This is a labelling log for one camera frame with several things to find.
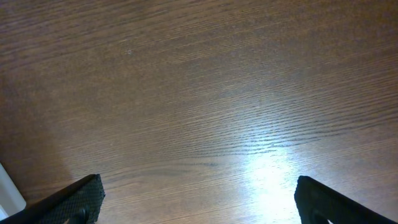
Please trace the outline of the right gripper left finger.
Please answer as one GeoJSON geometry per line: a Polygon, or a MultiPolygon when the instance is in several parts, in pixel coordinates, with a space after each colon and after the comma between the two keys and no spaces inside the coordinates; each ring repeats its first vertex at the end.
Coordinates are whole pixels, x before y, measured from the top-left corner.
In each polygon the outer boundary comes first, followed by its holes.
{"type": "Polygon", "coordinates": [[[1,224],[93,224],[105,191],[99,174],[90,174],[51,196],[4,219],[1,224]]]}

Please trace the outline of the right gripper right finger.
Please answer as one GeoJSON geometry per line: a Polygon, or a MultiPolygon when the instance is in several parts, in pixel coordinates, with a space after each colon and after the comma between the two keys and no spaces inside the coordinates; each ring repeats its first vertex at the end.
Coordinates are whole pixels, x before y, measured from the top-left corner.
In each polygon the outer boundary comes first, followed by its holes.
{"type": "Polygon", "coordinates": [[[309,176],[299,176],[294,193],[302,224],[397,224],[309,176]]]}

